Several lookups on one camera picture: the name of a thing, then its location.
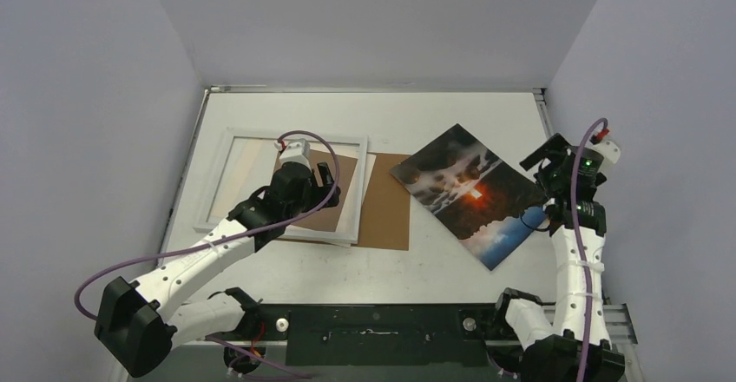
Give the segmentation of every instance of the brown cardboard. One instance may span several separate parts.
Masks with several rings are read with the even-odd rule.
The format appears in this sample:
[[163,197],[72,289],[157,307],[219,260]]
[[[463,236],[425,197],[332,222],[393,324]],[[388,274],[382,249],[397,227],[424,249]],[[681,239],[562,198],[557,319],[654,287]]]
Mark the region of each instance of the brown cardboard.
[[[327,152],[319,152],[318,150],[309,151],[309,164],[312,166],[312,169],[314,169],[314,173],[318,177],[317,181],[320,182],[321,185],[319,171],[317,170],[317,164],[320,162],[327,162],[327,165],[330,167],[330,172],[335,175],[335,163],[332,160],[332,155]],[[350,188],[352,176],[355,173],[355,167],[358,165],[358,159],[351,158],[350,156],[338,155],[338,162],[340,164],[340,179],[338,181],[338,186],[343,193],[340,196],[340,203],[336,207],[319,210],[317,213],[293,223],[294,226],[317,230],[319,232],[334,232],[338,229],[340,214],[342,214],[343,206],[345,205],[345,194],[347,194],[347,190]],[[273,167],[273,171],[275,172],[278,168],[279,162],[276,161],[276,166]]]
[[411,195],[389,173],[409,156],[372,154],[376,162],[360,210],[360,230],[355,246],[409,250]]

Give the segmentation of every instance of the white wall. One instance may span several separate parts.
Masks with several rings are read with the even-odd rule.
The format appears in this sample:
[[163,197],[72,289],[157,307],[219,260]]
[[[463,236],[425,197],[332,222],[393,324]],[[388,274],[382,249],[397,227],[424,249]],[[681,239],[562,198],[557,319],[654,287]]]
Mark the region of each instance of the white wall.
[[0,0],[0,380],[107,380],[72,293],[156,252],[201,94],[157,0]]
[[161,0],[207,84],[547,85],[595,0]]
[[598,0],[549,86],[569,139],[610,118],[623,150],[606,288],[653,381],[733,380],[736,0]]

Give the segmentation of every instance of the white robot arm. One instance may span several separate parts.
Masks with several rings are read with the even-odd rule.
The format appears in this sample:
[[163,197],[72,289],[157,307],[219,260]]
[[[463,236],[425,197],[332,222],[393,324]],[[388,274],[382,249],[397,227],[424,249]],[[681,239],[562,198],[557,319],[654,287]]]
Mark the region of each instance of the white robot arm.
[[271,184],[239,203],[192,246],[192,253],[131,282],[118,277],[105,287],[95,336],[131,376],[150,372],[172,349],[188,341],[234,330],[256,304],[239,288],[205,301],[185,301],[230,265],[281,236],[290,219],[323,202],[323,207],[338,205],[339,187],[330,169],[326,163],[318,164],[319,186],[305,140],[278,146],[281,166]]
[[[575,153],[582,153],[580,171],[572,172]],[[606,238],[606,213],[593,201],[598,185],[606,180],[604,172],[618,162],[621,150],[609,137],[599,138],[592,148],[570,146],[560,135],[552,136],[544,145],[522,161],[529,169],[545,159],[549,163],[535,175],[537,185],[549,201],[544,211],[550,220],[550,235],[557,265],[557,297],[552,324],[542,310],[542,301],[528,293],[507,289],[497,305],[497,321],[509,326],[521,342],[522,381],[557,382],[575,380],[579,366],[579,346],[586,325],[586,300],[592,300],[589,312],[589,343],[595,354],[588,356],[587,381],[619,380],[623,359],[611,352],[610,335],[603,316],[601,274],[602,250]],[[579,201],[572,207],[569,199],[570,178],[578,175]],[[586,260],[582,260],[572,225],[572,210],[581,222],[582,245]],[[591,291],[585,279],[585,268],[591,274]]]

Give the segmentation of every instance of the tabletop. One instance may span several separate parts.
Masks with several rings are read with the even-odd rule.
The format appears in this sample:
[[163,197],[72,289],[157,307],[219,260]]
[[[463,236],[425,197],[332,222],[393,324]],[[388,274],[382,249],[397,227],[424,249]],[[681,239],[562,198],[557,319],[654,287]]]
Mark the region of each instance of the tabletop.
[[[368,135],[369,152],[410,155],[456,123],[519,172],[519,161],[547,139],[531,93],[212,93],[164,250],[190,247],[203,236],[192,227],[197,199],[226,128]],[[275,240],[193,300],[229,287],[267,303],[495,302],[506,287],[554,301],[555,256],[549,237],[533,233],[489,271],[412,199],[408,251]]]

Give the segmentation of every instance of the metal bolt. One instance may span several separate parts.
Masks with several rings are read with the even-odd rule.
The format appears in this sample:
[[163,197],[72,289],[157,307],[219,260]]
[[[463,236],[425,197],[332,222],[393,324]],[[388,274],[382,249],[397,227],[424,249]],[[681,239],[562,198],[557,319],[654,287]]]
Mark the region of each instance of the metal bolt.
[[280,332],[285,332],[289,328],[289,321],[287,319],[277,319],[276,320],[276,330],[279,330]]
[[476,321],[472,319],[471,317],[468,317],[467,319],[463,320],[463,328],[468,331],[472,332],[476,329]]

